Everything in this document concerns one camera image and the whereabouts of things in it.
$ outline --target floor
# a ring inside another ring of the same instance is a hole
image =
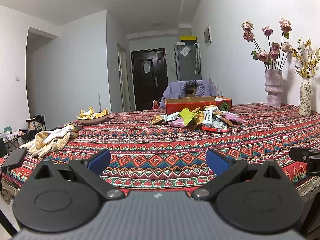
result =
[[[12,223],[12,225],[18,230],[19,226],[12,214],[12,203],[13,201],[11,201],[10,205],[7,205],[2,199],[0,199],[0,209],[2,211],[2,213],[7,217],[7,219]],[[11,239],[11,236],[7,233],[6,230],[4,230],[4,228],[0,225],[0,239],[1,240],[9,240]]]

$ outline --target door handle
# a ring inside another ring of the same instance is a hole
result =
[[[153,81],[156,83],[156,87],[158,87],[158,78],[155,78],[155,80]]]

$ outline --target pink ceramic vase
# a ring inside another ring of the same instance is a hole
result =
[[[266,91],[268,92],[267,106],[280,107],[282,105],[282,71],[266,69]]]

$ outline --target pink rose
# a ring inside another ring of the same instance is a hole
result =
[[[269,55],[265,50],[261,50],[257,53],[258,60],[267,63],[269,61]]]
[[[271,28],[269,28],[269,26],[262,28],[262,31],[263,31],[264,35],[266,35],[267,37],[269,37],[271,34],[273,34],[273,30]]]
[[[272,42],[270,49],[276,53],[279,53],[280,52],[280,44]]]
[[[251,31],[251,29],[253,29],[253,24],[251,23],[251,22],[249,22],[249,21],[247,21],[247,22],[244,22],[242,25],[241,25],[241,27],[242,27],[242,29],[244,30],[244,31]]]
[[[290,21],[287,21],[287,20],[281,18],[281,20],[280,20],[280,29],[284,33],[289,33],[290,31],[292,31]]]
[[[290,44],[285,41],[281,46],[281,50],[285,53],[288,53],[290,51]]]
[[[270,57],[273,60],[276,60],[278,58],[279,53],[275,52],[275,51],[270,51]]]
[[[244,38],[246,41],[253,41],[254,35],[253,35],[252,32],[244,31],[243,38]]]

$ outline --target fruit plate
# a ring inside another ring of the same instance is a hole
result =
[[[79,120],[79,122],[81,124],[86,124],[86,125],[98,124],[98,123],[104,122],[105,120],[107,120],[109,118],[110,117],[108,115],[105,115],[105,116],[97,117],[97,118],[93,118],[93,119]]]

